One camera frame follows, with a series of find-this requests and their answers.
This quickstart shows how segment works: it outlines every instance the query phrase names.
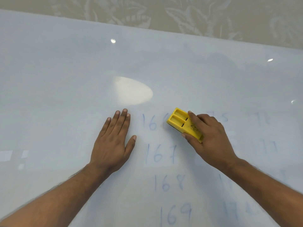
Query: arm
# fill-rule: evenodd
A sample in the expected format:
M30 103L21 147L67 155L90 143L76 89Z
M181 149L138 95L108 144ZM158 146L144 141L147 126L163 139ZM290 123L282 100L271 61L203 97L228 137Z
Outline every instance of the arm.
M66 227L93 192L128 160L136 136L125 146L130 123L127 109L108 118L94 144L89 164L73 177L0 222L7 227Z
M183 133L182 136L202 159L242 187L280 226L303 226L302 194L239 159L224 127L214 117L188 114L204 135L203 143L189 134Z

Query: hand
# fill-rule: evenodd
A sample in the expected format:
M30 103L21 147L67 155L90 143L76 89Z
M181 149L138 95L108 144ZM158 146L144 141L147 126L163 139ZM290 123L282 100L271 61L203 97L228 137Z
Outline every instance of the hand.
M125 146L131 115L127 109L123 109L119 115L120 111L116 111L112 119L108 117L105 121L90 160L90 164L108 170L110 174L119 170L129 159L137 138L133 135Z
M196 116L191 111L188 114L192 123L204 136L204 139L200 143L192 135L183 133L182 136L186 138L204 161L223 171L239 160L220 122L207 114Z

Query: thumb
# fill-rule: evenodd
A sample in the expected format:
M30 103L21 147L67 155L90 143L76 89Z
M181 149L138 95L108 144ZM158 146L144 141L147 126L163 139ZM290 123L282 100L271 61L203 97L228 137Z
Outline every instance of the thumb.
M187 133L182 133L182 137L188 141L188 143L195 149L197 153L202 151L203 147L197 138Z
M136 139L137 139L136 135L132 136L129 139L129 141L128 141L126 147L125 147L124 156L127 156L127 158L129 158L129 156L131 155L132 150L134 149L134 145L136 143Z

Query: yellow eraser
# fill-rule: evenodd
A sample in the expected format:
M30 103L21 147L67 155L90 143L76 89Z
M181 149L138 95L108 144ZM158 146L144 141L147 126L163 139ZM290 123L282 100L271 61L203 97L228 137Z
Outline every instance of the yellow eraser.
M193 137L196 137L200 143L202 142L203 135L192 124L191 119L187 112L182 111L179 108L176 108L166 122L172 127L176 128L178 131L182 133L190 134Z

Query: forearm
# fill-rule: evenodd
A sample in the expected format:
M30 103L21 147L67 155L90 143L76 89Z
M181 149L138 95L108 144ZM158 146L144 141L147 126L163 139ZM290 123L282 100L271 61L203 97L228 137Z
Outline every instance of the forearm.
M108 172L86 165L76 175L0 222L7 227L66 227Z
M223 172L281 226L303 226L303 195L257 170L245 160Z

